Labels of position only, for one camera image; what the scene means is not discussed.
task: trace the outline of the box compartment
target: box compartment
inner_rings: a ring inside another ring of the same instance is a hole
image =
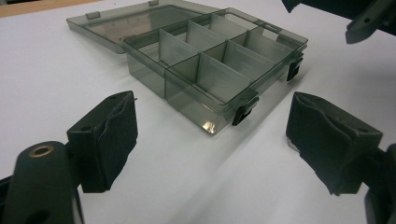
[[[248,115],[306,42],[226,8],[127,38],[124,48],[134,77],[214,134]]]

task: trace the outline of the box latch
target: box latch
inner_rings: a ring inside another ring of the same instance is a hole
[[[236,110],[235,117],[233,117],[233,126],[238,125],[242,120],[244,120],[251,112],[254,106],[256,106],[259,101],[258,93],[256,91],[250,90],[245,99],[242,99],[243,105],[240,105]]]
[[[299,58],[294,63],[290,64],[287,81],[292,80],[298,74],[298,71],[300,70],[300,64],[302,61],[303,58]]]
[[[87,17],[87,20],[97,19],[97,18],[100,18],[100,12],[98,12],[98,11],[90,12],[90,13],[85,14],[85,16]]]

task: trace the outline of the plastic divider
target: plastic divider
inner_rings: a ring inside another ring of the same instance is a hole
[[[198,50],[168,34],[164,30],[160,30],[160,60],[169,66],[186,60],[198,54]]]
[[[281,62],[293,52],[289,47],[277,43],[268,37],[259,35],[256,32],[249,32],[246,47],[274,63]]]
[[[212,14],[209,30],[225,36],[227,39],[234,38],[248,31],[247,28],[240,26],[223,17]]]
[[[228,41],[223,63],[252,80],[257,80],[275,66],[271,60],[233,41]]]
[[[197,85],[222,102],[229,102],[250,83],[249,78],[201,53]]]
[[[187,30],[187,43],[204,51],[221,44],[226,39],[211,30],[206,29],[193,21],[189,21]]]

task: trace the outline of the white table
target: white table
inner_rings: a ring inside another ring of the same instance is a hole
[[[280,0],[194,0],[235,7],[309,39],[300,74],[265,93],[237,127],[210,137],[132,77],[118,55],[70,31],[66,18],[144,2],[106,0],[0,19],[0,178],[36,143],[65,132],[108,95],[134,91],[137,145],[111,191],[80,192],[88,224],[365,223],[363,198],[331,196],[290,149],[291,97],[323,97],[396,142],[396,37],[347,45],[349,20]],[[268,109],[272,97],[281,99]]]

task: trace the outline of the black plastic part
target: black plastic part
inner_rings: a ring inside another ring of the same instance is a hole
[[[366,217],[368,224],[387,224],[390,216],[389,209],[391,208],[389,202],[384,201],[378,197],[372,190],[366,194],[364,198],[366,209]]]
[[[44,142],[18,157],[2,224],[83,223],[64,145]]]
[[[0,223],[3,219],[4,207],[6,206],[6,198],[11,183],[11,176],[0,180]]]
[[[303,59],[304,58],[299,58],[296,62],[290,64],[287,81],[290,81],[295,76],[297,76],[297,74],[300,70],[301,62],[303,61]]]
[[[136,144],[137,123],[131,91],[107,97],[67,131],[84,192],[104,192],[120,174]]]
[[[374,155],[382,133],[317,97],[295,92],[286,136],[331,194],[356,193],[361,165]]]
[[[244,120],[244,119],[250,114],[251,110],[248,111],[247,113],[246,113],[246,112],[247,112],[246,107],[245,107],[245,106],[240,106],[240,107],[236,110],[235,117],[233,117],[233,123],[232,123],[232,125],[233,125],[233,126],[236,126],[236,125],[238,125],[240,122],[242,122],[242,120]]]
[[[300,3],[353,20],[347,27],[346,42],[360,42],[376,29],[396,35],[395,0],[282,0],[288,12]]]

